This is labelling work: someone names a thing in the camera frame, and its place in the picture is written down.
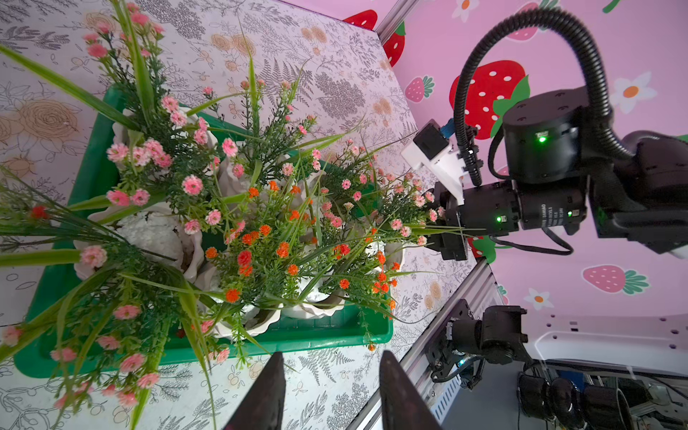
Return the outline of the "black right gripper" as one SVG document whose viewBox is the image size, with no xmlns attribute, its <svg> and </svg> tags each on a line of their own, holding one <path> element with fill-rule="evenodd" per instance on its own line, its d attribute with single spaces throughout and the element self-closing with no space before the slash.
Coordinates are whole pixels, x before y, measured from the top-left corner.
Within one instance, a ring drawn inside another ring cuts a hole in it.
<svg viewBox="0 0 688 430">
<path fill-rule="evenodd" d="M 444 230 L 432 234 L 426 245 L 444 260 L 494 261 L 499 245 L 492 236 L 506 236 L 519 229 L 518 198 L 510 181 L 468 189 L 464 204 L 440 183 L 429 190 L 435 199 L 429 207 L 437 212 L 435 224 Z"/>
</svg>

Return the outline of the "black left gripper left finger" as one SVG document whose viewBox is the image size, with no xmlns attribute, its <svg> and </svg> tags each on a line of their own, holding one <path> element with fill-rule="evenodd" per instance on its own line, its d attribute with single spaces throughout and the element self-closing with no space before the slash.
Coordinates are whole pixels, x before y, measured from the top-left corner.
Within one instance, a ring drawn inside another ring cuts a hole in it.
<svg viewBox="0 0 688 430">
<path fill-rule="evenodd" d="M 281 429 L 285 393 L 284 358 L 281 352 L 276 352 L 267 361 L 224 429 Z"/>
</svg>

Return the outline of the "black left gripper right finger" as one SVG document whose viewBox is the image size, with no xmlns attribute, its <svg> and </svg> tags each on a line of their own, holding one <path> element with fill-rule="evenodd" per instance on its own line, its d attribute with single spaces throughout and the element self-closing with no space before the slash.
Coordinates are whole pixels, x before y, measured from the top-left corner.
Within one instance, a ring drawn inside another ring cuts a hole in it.
<svg viewBox="0 0 688 430">
<path fill-rule="evenodd" d="M 380 363 L 380 396 L 384 430 L 440 430 L 414 384 L 392 352 Z"/>
</svg>

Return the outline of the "orange gypsophila pot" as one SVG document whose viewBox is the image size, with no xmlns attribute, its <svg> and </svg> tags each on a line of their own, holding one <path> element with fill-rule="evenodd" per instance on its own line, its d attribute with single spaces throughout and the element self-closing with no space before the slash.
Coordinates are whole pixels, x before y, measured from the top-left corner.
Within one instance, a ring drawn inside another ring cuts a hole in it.
<svg viewBox="0 0 688 430">
<path fill-rule="evenodd" d="M 240 343 L 264 331 L 298 298 L 301 241 L 309 224 L 308 209 L 294 205 L 301 188 L 266 186 L 256 197 L 238 197 L 222 237 L 205 249 L 209 268 L 196 286 L 208 300 L 211 319 L 204 331 Z"/>
</svg>

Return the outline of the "green grass pot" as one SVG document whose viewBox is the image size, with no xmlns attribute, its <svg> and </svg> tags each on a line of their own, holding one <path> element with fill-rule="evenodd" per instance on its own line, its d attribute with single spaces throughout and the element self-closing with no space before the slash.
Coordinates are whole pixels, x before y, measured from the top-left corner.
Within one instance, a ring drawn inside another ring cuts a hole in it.
<svg viewBox="0 0 688 430">
<path fill-rule="evenodd" d="M 298 298 L 283 306 L 281 315 L 322 318 L 351 306 L 392 318 L 396 304 L 391 290 L 398 266 L 388 265 L 385 243 L 369 242 L 341 219 L 331 223 L 324 217 L 316 182 L 297 184 L 301 191 L 293 204 L 306 206 L 309 220 L 301 236 L 305 273 L 297 285 Z"/>
</svg>

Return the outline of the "pink gypsophila pot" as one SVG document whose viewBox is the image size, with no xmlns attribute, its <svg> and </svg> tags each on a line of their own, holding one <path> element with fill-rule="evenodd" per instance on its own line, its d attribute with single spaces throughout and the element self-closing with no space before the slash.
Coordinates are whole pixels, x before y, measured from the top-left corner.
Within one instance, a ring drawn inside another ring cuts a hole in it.
<svg viewBox="0 0 688 430">
<path fill-rule="evenodd" d="M 1 334 L 5 359 L 52 338 L 48 359 L 59 381 L 60 412 L 77 412 L 102 392 L 131 409 L 138 423 L 175 326 L 202 369 L 210 366 L 199 293 L 168 257 L 82 218 L 7 169 L 1 172 L 1 263 L 80 263 L 91 270 L 38 315 Z"/>
<path fill-rule="evenodd" d="M 233 141 L 215 143 L 202 107 L 183 107 L 166 87 L 161 60 L 164 30 L 132 2 L 115 1 L 115 26 L 104 25 L 84 40 L 113 89 L 124 98 L 116 109 L 86 89 L 12 48 L 4 56 L 123 128 L 107 147 L 119 181 L 107 191 L 115 207 L 143 207 L 160 197 L 189 233 L 227 227 L 231 210 L 221 195 L 218 173 Z"/>
</svg>

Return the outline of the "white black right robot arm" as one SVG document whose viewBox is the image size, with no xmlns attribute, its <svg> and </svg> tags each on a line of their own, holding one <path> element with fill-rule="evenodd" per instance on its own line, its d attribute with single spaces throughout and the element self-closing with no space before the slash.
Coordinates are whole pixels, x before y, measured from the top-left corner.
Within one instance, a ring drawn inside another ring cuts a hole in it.
<svg viewBox="0 0 688 430">
<path fill-rule="evenodd" d="M 584 84 L 517 101 L 501 114 L 488 153 L 504 148 L 508 171 L 485 185 L 475 143 L 478 129 L 466 107 L 478 67 L 491 48 L 530 27 L 559 35 L 571 48 Z M 687 144 L 652 131 L 625 137 L 613 128 L 614 111 L 596 42 L 574 15 L 531 9 L 498 23 L 469 55 L 447 125 L 427 123 L 414 137 L 426 161 L 451 162 L 435 172 L 431 189 L 438 220 L 430 247 L 446 260 L 463 260 L 470 245 L 487 239 L 510 247 L 509 234 L 538 229 L 553 243 L 548 254 L 568 256 L 563 236 L 592 220 L 600 238 L 638 243 L 656 254 L 687 256 Z"/>
</svg>

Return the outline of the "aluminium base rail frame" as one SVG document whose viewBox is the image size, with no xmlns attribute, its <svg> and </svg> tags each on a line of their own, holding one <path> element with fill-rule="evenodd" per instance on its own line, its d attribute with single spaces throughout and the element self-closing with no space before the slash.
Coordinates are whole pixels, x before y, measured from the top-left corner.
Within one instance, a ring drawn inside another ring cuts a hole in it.
<svg viewBox="0 0 688 430">
<path fill-rule="evenodd" d="M 515 362 L 519 414 L 565 429 L 636 429 L 687 417 L 687 318 L 571 316 L 500 306 L 478 264 L 402 359 L 441 426 L 446 383 L 474 390 L 489 365 Z M 351 422 L 383 429 L 380 386 Z"/>
</svg>

